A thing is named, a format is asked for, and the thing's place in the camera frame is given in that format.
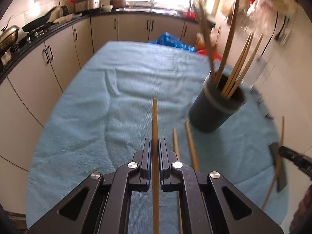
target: pot lid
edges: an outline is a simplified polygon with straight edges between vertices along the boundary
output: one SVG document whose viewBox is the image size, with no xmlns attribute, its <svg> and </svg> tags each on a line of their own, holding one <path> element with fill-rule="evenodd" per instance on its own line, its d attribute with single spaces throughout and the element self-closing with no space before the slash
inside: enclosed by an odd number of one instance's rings
<svg viewBox="0 0 312 234">
<path fill-rule="evenodd" d="M 2 29 L 3 33 L 0 35 L 0 43 L 4 41 L 7 37 L 9 37 L 14 32 L 18 31 L 19 27 L 16 25 L 10 26 L 5 30 L 5 28 Z"/>
</svg>

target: black countertop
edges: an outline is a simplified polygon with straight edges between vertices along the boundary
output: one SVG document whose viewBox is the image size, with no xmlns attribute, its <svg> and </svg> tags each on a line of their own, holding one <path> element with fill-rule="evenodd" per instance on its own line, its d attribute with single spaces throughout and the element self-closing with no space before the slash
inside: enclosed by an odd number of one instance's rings
<svg viewBox="0 0 312 234">
<path fill-rule="evenodd" d="M 88 11 L 84 13 L 84 15 L 80 18 L 74 19 L 68 23 L 64 24 L 58 24 L 54 25 L 42 36 L 39 36 L 38 39 L 32 41 L 31 43 L 26 44 L 22 48 L 20 48 L 18 51 L 16 51 L 14 54 L 12 54 L 11 60 L 4 66 L 4 68 L 0 69 L 0 84 L 3 82 L 3 80 L 8 76 L 8 74 L 12 71 L 12 69 L 32 50 L 34 50 L 37 46 L 39 46 L 41 43 L 43 43 L 45 40 L 49 39 L 54 34 L 58 33 L 62 29 L 71 26 L 81 20 L 84 20 L 86 18 L 90 18 L 93 16 L 101 16 L 101 15 L 114 15 L 114 14 L 130 14 L 130 13 L 136 13 L 136 14 L 154 14 L 154 15 L 163 15 L 163 16 L 172 16 L 181 18 L 182 20 L 194 22 L 197 23 L 196 20 L 193 20 L 191 18 L 183 17 L 181 14 L 172 14 L 168 13 L 166 10 L 160 10 L 160 9 L 118 9 L 111 12 L 104 12 L 102 10 L 93 10 Z"/>
</svg>

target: silver screw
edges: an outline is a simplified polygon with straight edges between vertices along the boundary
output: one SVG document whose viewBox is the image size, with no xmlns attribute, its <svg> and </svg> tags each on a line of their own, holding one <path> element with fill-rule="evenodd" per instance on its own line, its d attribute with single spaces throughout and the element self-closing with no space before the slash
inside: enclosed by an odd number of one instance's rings
<svg viewBox="0 0 312 234">
<path fill-rule="evenodd" d="M 99 172 L 94 172 L 91 174 L 92 179 L 98 179 L 99 177 L 101 177 L 101 173 Z"/>
<path fill-rule="evenodd" d="M 180 169 L 183 166 L 183 164 L 181 162 L 174 162 L 172 163 L 172 166 L 176 169 Z"/>
<path fill-rule="evenodd" d="M 210 173 L 210 177 L 212 178 L 220 178 L 220 173 L 213 171 Z"/>
<path fill-rule="evenodd" d="M 130 163 L 128 164 L 128 167 L 129 167 L 130 169 L 137 168 L 137 166 L 138 166 L 138 164 L 137 164 L 136 162 L 130 162 Z"/>
</svg>

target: tiled wall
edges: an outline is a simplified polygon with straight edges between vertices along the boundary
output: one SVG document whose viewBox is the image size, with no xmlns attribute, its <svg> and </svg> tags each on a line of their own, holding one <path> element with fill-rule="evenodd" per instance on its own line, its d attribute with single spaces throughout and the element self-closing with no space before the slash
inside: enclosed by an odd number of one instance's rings
<svg viewBox="0 0 312 234">
<path fill-rule="evenodd" d="M 220 15 L 216 16 L 217 25 L 222 30 L 218 42 L 217 52 L 222 54 L 227 40 L 229 27 Z M 282 27 L 284 17 L 279 16 L 274 36 Z M 312 93 L 309 85 L 312 75 L 312 23 L 300 5 L 291 22 L 292 32 L 285 46 L 272 40 L 263 58 L 268 64 L 256 82 L 266 106 L 269 108 L 277 131 L 280 133 L 282 116 L 285 116 L 284 144 L 294 150 L 312 157 Z M 260 45 L 260 55 L 267 44 L 272 32 L 264 36 Z M 236 31 L 231 47 L 228 64 L 235 64 L 248 34 Z M 256 44 L 254 40 L 249 55 Z M 289 225 L 297 210 L 299 201 L 303 198 L 310 180 L 292 163 L 286 164 L 290 185 L 288 213 L 282 223 L 284 233 L 289 232 Z"/>
<path fill-rule="evenodd" d="M 22 28 L 35 18 L 46 14 L 53 6 L 58 5 L 60 1 L 62 2 L 63 0 L 14 0 L 0 20 L 0 29 L 6 26 L 11 16 L 13 18 L 10 20 L 9 26 L 17 25 Z M 26 35 L 22 29 L 18 33 L 19 39 Z"/>
</svg>

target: triangular cutout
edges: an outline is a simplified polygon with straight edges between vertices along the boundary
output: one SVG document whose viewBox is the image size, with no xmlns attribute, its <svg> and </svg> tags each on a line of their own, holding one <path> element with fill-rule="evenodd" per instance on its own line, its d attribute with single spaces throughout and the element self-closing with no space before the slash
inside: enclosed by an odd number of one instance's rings
<svg viewBox="0 0 312 234">
<path fill-rule="evenodd" d="M 240 220 L 252 213 L 252 209 L 241 201 L 228 187 L 222 187 L 222 191 L 235 220 Z"/>
<path fill-rule="evenodd" d="M 85 187 L 77 193 L 74 198 L 72 198 L 62 209 L 60 209 L 60 215 L 73 221 L 77 220 L 88 191 L 89 189 Z"/>
</svg>

